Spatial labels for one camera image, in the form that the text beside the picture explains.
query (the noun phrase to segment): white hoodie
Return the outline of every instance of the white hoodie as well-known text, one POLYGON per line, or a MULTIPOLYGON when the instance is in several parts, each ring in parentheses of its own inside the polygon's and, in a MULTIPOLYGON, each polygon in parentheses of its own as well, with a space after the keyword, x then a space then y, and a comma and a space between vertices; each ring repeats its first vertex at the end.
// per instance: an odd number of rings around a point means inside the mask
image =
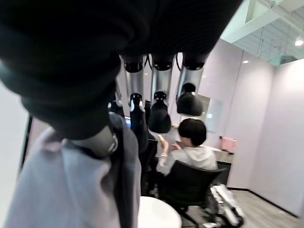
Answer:
POLYGON ((185 147, 182 150, 172 151, 168 157, 161 156, 156 170, 168 175, 175 161, 206 170, 216 170, 218 168, 216 156, 210 148, 185 147))

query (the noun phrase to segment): person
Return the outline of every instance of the person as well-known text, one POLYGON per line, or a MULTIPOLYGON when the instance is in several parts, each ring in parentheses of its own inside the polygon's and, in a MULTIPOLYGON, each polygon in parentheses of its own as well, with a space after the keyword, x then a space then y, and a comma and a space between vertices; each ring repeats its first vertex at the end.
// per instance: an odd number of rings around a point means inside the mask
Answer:
POLYGON ((156 167, 158 172, 168 175, 175 161, 206 170, 218 168, 214 152, 207 147, 200 146, 207 138, 207 129, 201 120, 183 120, 178 132, 185 148, 182 149, 178 144, 173 144, 171 146, 172 152, 168 153, 169 143, 166 140, 161 140, 163 151, 156 167))

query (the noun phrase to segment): ceiling light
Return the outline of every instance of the ceiling light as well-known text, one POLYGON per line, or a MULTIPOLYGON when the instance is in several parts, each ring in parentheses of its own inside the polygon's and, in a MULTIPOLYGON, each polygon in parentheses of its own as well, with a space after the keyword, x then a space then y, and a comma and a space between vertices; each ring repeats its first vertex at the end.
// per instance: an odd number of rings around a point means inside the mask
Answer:
POLYGON ((301 46, 302 44, 304 44, 304 39, 301 36, 298 36, 295 40, 294 45, 295 46, 301 46))

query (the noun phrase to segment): black hair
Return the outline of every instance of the black hair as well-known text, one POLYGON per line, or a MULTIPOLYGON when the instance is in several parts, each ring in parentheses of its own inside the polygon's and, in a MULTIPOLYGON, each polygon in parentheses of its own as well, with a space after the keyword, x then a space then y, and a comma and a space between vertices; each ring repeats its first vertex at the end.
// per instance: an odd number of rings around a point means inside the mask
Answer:
POLYGON ((199 146, 207 138, 207 129, 201 120, 185 119, 180 123, 179 134, 181 137, 189 138, 193 146, 199 146))

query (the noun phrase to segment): white round table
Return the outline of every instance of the white round table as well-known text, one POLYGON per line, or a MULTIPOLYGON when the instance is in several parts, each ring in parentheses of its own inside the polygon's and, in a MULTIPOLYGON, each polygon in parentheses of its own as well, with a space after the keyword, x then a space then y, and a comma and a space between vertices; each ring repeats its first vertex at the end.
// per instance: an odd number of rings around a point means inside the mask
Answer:
POLYGON ((181 228, 181 217, 169 204, 156 198, 141 196, 138 228, 181 228))

